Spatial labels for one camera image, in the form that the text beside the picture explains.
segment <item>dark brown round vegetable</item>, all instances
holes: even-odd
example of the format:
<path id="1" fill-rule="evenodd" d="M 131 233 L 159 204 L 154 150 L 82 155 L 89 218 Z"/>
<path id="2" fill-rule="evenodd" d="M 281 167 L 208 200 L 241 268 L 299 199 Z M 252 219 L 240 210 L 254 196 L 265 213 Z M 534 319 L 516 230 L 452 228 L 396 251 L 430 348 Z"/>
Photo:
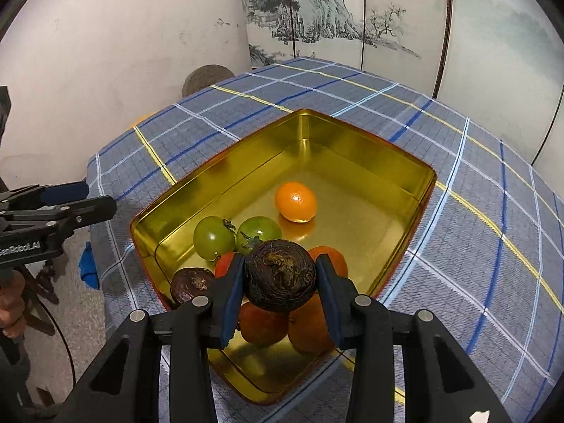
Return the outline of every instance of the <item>dark brown round vegetable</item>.
<path id="1" fill-rule="evenodd" d="M 203 267 L 180 269 L 170 283 L 170 295 L 177 304 L 184 304 L 205 294 L 213 279 L 213 273 Z"/>
<path id="2" fill-rule="evenodd" d="M 271 312 L 291 312 L 315 292 L 315 264 L 300 245 L 288 240 L 261 243 L 245 259 L 244 292 Z"/>

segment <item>silver screw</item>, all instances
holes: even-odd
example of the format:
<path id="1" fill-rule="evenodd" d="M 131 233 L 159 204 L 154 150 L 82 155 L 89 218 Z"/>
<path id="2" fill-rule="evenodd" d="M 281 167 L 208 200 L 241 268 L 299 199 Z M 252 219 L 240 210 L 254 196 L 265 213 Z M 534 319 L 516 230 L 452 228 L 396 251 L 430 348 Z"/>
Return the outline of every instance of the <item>silver screw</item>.
<path id="1" fill-rule="evenodd" d="M 208 305 L 209 301 L 210 299 L 208 299 L 206 296 L 197 295 L 194 299 L 192 299 L 192 305 L 194 307 L 205 307 L 206 305 Z"/>
<path id="2" fill-rule="evenodd" d="M 354 302 L 356 305 L 360 305 L 360 307 L 368 307 L 372 303 L 372 299 L 367 295 L 359 294 L 354 298 Z"/>
<path id="3" fill-rule="evenodd" d="M 421 321 L 429 322 L 433 320 L 433 314 L 429 310 L 421 310 L 417 316 Z"/>
<path id="4" fill-rule="evenodd" d="M 129 319 L 134 323 L 138 323 L 145 318 L 145 312 L 143 310 L 134 310 L 129 313 Z"/>

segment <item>metal container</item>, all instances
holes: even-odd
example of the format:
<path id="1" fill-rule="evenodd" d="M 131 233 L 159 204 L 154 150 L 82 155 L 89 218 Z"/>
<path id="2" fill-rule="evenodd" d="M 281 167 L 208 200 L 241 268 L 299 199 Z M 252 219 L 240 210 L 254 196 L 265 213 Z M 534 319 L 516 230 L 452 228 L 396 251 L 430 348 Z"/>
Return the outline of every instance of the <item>metal container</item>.
<path id="1" fill-rule="evenodd" d="M 147 275 L 168 307 L 170 281 L 182 267 L 208 267 L 192 236 L 206 216 L 235 226 L 251 216 L 277 220 L 283 238 L 306 249 L 338 249 L 360 293 L 376 295 L 397 267 L 433 190 L 431 167 L 389 142 L 317 111 L 298 110 L 217 154 L 186 175 L 131 224 Z M 317 197 L 313 220 L 281 217 L 274 194 L 299 181 Z M 242 397 L 273 404 L 325 355 L 296 352 L 286 337 L 267 348 L 243 340 L 209 350 L 211 366 Z"/>

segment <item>finger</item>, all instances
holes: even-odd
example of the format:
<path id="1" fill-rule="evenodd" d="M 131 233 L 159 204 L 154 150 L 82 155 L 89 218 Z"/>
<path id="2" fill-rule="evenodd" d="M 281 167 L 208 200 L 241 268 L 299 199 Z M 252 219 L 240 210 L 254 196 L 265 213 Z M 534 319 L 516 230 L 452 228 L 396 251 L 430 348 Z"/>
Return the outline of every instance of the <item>finger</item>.
<path id="1" fill-rule="evenodd" d="M 12 326 L 7 327 L 4 329 L 4 335 L 10 339 L 18 338 L 20 335 L 24 333 L 25 327 L 27 326 L 27 322 L 25 318 L 22 316 L 15 324 Z"/>
<path id="2" fill-rule="evenodd" d="M 0 310 L 0 327 L 8 327 L 14 324 L 25 310 L 25 302 L 21 297 L 15 299 L 9 309 Z"/>
<path id="3" fill-rule="evenodd" d="M 20 298 L 25 287 L 25 278 L 18 271 L 12 271 L 10 285 L 0 288 L 0 309 L 7 309 L 9 304 Z"/>

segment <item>table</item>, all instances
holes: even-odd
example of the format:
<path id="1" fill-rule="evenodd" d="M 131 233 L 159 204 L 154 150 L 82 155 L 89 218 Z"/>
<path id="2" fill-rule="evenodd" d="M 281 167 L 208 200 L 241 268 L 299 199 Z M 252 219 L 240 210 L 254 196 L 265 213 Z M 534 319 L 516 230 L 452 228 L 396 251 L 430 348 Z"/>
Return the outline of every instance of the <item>table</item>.
<path id="1" fill-rule="evenodd" d="M 486 376 L 515 422 L 542 404 L 564 369 L 564 204 L 502 141 L 401 84 L 320 59 L 294 59 L 223 81 L 134 125 L 88 163 L 90 196 L 117 200 L 91 227 L 108 334 L 132 309 L 163 307 L 129 235 L 133 216 L 176 180 L 290 110 L 313 108 L 421 158 L 438 181 L 398 270 L 388 308 L 428 308 Z M 341 422 L 352 371 L 331 357 L 281 403 L 257 407 L 212 376 L 221 422 Z M 161 409 L 168 420 L 168 351 Z M 396 351 L 396 421 L 404 421 Z"/>

